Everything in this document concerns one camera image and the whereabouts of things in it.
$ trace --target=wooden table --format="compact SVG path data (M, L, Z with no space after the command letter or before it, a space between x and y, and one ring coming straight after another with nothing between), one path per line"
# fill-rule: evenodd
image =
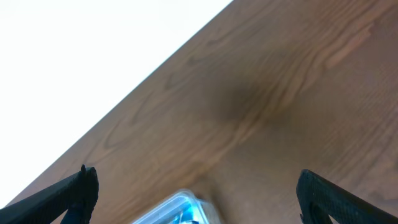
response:
M300 223L302 169L398 216L397 2L235 0L13 202L82 164L92 223L184 187L226 223Z

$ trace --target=blue object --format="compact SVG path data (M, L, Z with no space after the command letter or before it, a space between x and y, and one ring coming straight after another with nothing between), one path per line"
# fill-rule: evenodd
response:
M211 224L202 206L189 190L180 190L132 224Z

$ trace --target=white background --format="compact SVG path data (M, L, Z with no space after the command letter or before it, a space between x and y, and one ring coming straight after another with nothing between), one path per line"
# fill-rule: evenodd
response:
M0 208L230 0L0 0Z

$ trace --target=wood grain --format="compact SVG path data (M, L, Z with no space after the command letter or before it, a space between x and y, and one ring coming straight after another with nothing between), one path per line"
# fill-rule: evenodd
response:
M390 0L235 0L13 202L86 164L93 223L182 187L227 223L298 223L313 169L398 215L396 24Z

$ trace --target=clear plastic container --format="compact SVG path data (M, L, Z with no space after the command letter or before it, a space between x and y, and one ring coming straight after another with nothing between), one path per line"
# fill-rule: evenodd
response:
M132 224L221 224L214 206L179 190Z

